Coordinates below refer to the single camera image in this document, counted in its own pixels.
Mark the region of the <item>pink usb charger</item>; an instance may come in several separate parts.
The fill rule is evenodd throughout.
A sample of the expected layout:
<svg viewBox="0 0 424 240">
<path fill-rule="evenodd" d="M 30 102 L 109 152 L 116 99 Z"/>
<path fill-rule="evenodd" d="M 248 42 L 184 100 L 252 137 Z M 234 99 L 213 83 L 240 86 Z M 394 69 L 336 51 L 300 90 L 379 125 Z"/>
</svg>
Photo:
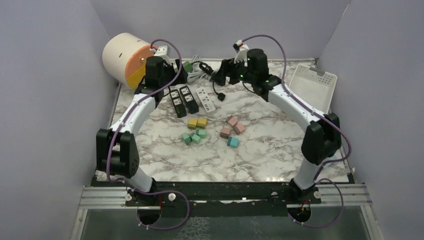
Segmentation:
<svg viewBox="0 0 424 240">
<path fill-rule="evenodd" d="M 233 129 L 234 129 L 234 131 L 235 131 L 235 133 L 237 135 L 240 135 L 240 134 L 242 134 L 242 133 L 244 133 L 246 131 L 246 127 L 243 124 L 241 124 L 241 123 L 235 124 L 233 126 Z"/>
<path fill-rule="evenodd" d="M 232 128 L 238 123 L 238 119 L 236 117 L 234 117 L 233 115 L 230 115 L 227 119 L 226 119 L 226 123 L 231 126 Z"/>
<path fill-rule="evenodd" d="M 225 139 L 228 139 L 230 137 L 230 135 L 231 135 L 231 129 L 229 127 L 225 127 L 225 126 L 221 129 L 220 134 L 219 134 L 219 136 L 221 138 L 225 138 Z"/>
</svg>

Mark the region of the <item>black power strip green ports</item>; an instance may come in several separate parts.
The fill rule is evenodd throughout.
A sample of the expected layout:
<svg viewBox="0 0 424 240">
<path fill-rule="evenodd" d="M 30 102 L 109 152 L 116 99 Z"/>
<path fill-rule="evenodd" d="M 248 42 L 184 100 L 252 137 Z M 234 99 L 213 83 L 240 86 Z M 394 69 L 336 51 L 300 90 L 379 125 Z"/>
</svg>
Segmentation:
<svg viewBox="0 0 424 240">
<path fill-rule="evenodd" d="M 169 95 L 177 118 L 185 117 L 187 115 L 187 111 L 179 91 L 177 89 L 173 89 L 169 92 Z"/>
</svg>

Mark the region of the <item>green round-socket power strip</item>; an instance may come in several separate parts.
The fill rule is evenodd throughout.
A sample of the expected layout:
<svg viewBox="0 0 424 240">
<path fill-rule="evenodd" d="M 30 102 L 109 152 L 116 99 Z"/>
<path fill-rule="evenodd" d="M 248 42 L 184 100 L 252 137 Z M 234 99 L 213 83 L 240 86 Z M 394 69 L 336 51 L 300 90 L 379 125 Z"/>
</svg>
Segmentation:
<svg viewBox="0 0 424 240">
<path fill-rule="evenodd" d="M 184 61 L 182 67 L 185 72 L 190 73 L 193 70 L 193 65 L 190 61 Z"/>
</svg>

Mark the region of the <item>teal usb charger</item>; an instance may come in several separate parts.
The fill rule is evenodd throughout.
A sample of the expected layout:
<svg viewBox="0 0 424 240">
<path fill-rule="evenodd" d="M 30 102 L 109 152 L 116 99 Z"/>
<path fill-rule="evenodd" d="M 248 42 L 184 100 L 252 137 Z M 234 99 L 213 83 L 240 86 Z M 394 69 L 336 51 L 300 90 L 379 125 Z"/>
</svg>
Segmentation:
<svg viewBox="0 0 424 240">
<path fill-rule="evenodd" d="M 229 136 L 227 139 L 227 146 L 231 148 L 237 148 L 240 140 L 237 137 Z"/>
</svg>

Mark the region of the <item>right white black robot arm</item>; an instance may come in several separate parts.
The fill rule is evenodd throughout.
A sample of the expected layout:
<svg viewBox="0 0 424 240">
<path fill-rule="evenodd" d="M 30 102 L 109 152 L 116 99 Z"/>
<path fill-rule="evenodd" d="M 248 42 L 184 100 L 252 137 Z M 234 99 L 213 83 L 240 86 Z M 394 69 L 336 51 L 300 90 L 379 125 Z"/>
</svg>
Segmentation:
<svg viewBox="0 0 424 240">
<path fill-rule="evenodd" d="M 270 74 L 268 57 L 262 49 L 240 50 L 237 54 L 243 59 L 222 60 L 211 80 L 220 86 L 238 82 L 250 84 L 256 95 L 278 107 L 303 130 L 303 160 L 288 190 L 289 199 L 300 204 L 308 198 L 308 190 L 316 184 L 324 162 L 342 145 L 339 117 L 314 109 L 290 91 L 281 77 Z"/>
</svg>

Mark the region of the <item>green plug adapter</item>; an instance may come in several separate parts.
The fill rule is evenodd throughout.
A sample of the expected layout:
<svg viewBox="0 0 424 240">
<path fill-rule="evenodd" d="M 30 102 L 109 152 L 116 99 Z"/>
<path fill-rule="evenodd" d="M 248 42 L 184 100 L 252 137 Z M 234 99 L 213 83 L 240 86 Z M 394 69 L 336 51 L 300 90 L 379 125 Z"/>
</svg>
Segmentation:
<svg viewBox="0 0 424 240">
<path fill-rule="evenodd" d="M 198 135 L 201 139 L 205 139 L 206 136 L 207 136 L 206 130 L 205 129 L 201 129 L 201 128 L 198 128 L 196 130 L 196 133 L 195 134 Z"/>
<path fill-rule="evenodd" d="M 202 138 L 195 133 L 193 133 L 190 138 L 191 138 L 191 141 L 195 144 L 199 144 L 202 140 Z"/>
<path fill-rule="evenodd" d="M 190 135 L 189 135 L 187 132 L 184 132 L 184 133 L 181 135 L 181 137 L 182 137 L 183 142 L 184 142 L 186 145 L 190 145 L 190 144 L 191 144 L 192 139 L 191 139 Z"/>
</svg>

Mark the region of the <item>black power strip blue ports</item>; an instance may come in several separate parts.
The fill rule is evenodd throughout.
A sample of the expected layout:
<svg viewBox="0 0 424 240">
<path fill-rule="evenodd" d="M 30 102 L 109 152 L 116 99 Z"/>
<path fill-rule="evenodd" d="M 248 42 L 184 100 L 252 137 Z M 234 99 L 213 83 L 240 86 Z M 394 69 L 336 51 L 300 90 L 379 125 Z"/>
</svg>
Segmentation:
<svg viewBox="0 0 424 240">
<path fill-rule="evenodd" d="M 179 89 L 181 96 L 184 100 L 184 103 L 187 107 L 187 110 L 190 114 L 195 114 L 199 112 L 199 105 L 196 102 L 194 95 L 192 94 L 188 86 L 183 86 Z"/>
</svg>

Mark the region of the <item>white power strip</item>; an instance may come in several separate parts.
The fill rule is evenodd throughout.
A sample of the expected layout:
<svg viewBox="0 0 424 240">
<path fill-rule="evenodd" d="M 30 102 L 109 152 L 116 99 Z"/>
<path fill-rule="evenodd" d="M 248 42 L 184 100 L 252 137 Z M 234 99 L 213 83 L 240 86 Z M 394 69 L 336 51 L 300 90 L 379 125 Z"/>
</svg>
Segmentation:
<svg viewBox="0 0 424 240">
<path fill-rule="evenodd" d="M 209 97 L 207 90 L 204 87 L 199 87 L 195 90 L 203 108 L 207 113 L 213 112 L 216 110 L 215 105 Z"/>
</svg>

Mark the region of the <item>yellow plug adapter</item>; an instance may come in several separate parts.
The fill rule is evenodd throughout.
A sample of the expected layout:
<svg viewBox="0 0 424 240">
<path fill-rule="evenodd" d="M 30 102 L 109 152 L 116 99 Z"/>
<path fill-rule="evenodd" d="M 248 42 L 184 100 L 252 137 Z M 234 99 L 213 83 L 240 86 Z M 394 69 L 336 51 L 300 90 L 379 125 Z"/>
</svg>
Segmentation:
<svg viewBox="0 0 424 240">
<path fill-rule="evenodd" d="M 199 118 L 197 120 L 196 127 L 199 129 L 205 129 L 207 126 L 208 120 L 206 118 Z"/>
<path fill-rule="evenodd" d="M 198 124 L 198 119 L 190 118 L 187 123 L 189 129 L 196 129 Z"/>
</svg>

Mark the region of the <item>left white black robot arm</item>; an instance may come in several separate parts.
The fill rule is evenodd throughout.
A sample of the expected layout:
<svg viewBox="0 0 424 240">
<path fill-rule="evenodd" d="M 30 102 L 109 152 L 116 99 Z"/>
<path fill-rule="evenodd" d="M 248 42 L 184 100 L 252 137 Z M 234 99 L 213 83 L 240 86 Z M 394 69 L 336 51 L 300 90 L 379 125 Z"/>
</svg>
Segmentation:
<svg viewBox="0 0 424 240">
<path fill-rule="evenodd" d="M 115 177 L 138 192 L 144 205 L 157 200 L 156 180 L 139 166 L 140 156 L 136 136 L 145 120 L 164 97 L 164 90 L 180 78 L 186 79 L 181 58 L 175 60 L 177 69 L 162 56 L 146 59 L 146 74 L 135 90 L 133 100 L 121 118 L 96 134 L 96 168 L 106 173 L 108 181 Z"/>
</svg>

